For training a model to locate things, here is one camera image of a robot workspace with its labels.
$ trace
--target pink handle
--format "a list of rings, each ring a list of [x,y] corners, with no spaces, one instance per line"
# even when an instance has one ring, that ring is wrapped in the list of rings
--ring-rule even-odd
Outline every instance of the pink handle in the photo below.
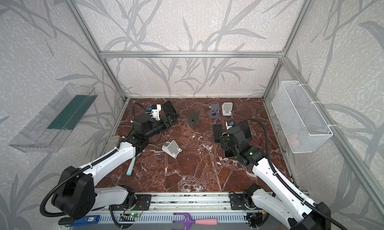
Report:
[[[216,218],[197,219],[196,224],[217,225],[217,219]]]

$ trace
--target transparent plastic bin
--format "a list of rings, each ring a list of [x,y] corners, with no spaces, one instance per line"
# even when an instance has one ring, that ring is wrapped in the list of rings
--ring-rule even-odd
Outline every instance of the transparent plastic bin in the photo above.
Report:
[[[9,145],[23,152],[57,152],[97,97],[92,94],[93,90],[94,87],[69,83]],[[67,110],[66,114],[63,114],[69,103],[74,107],[68,108],[70,111]]]
[[[293,153],[313,152],[332,130],[298,81],[282,81],[272,106]]]

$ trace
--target wall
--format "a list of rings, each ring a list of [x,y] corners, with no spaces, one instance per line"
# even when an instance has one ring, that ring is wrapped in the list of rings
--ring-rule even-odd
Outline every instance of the wall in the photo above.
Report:
[[[378,182],[383,180],[384,0],[315,0],[288,58],[306,80]],[[292,154],[266,102],[281,147],[302,190],[324,201],[348,229],[384,229],[378,213],[330,139],[310,154]]]
[[[0,34],[0,228],[52,229],[58,219],[40,215],[42,198],[66,167],[101,154],[122,100],[64,4],[0,0]],[[98,97],[60,150],[8,146],[67,83],[92,85]]]
[[[103,51],[279,51],[303,1],[75,0]],[[276,62],[110,59],[109,64],[127,95],[260,97]]]

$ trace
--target red marble tabletop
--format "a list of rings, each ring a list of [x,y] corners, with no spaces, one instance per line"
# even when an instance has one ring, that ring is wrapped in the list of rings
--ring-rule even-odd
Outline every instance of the red marble tabletop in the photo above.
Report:
[[[289,174],[266,114],[261,98],[147,98],[131,99],[116,134],[125,136],[131,129],[132,101],[141,103],[144,107],[152,104],[162,104],[170,100],[175,110],[181,114],[178,121],[166,132],[152,137],[140,156],[136,158],[131,176],[126,172],[131,160],[126,161],[107,176],[97,187],[113,187],[127,185],[136,192],[229,192],[243,191],[253,183],[259,184],[265,190],[270,188],[256,175],[240,165],[234,157],[225,158],[219,144],[214,143],[212,125],[221,123],[225,129],[225,121],[233,118],[239,121],[243,118],[259,118],[266,124],[271,159],[274,165],[289,178]],[[208,116],[211,102],[219,102],[220,117],[211,119]],[[224,117],[221,105],[224,102],[233,103],[233,114]],[[199,112],[199,125],[188,126],[188,116],[191,112]],[[135,115],[144,112],[136,107]],[[252,137],[251,146],[259,146],[265,151],[265,140],[262,128],[255,122],[249,122]],[[161,150],[166,141],[175,140],[182,152],[176,159]]]

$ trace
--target smartphone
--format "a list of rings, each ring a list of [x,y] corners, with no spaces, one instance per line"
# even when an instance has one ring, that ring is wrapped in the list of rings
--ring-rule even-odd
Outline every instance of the smartphone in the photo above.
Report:
[[[223,126],[221,124],[214,124],[212,128],[214,131],[215,143],[220,143],[220,137],[223,135]]]
[[[248,121],[240,122],[239,127],[244,132],[246,139],[252,139],[251,129],[249,129]]]

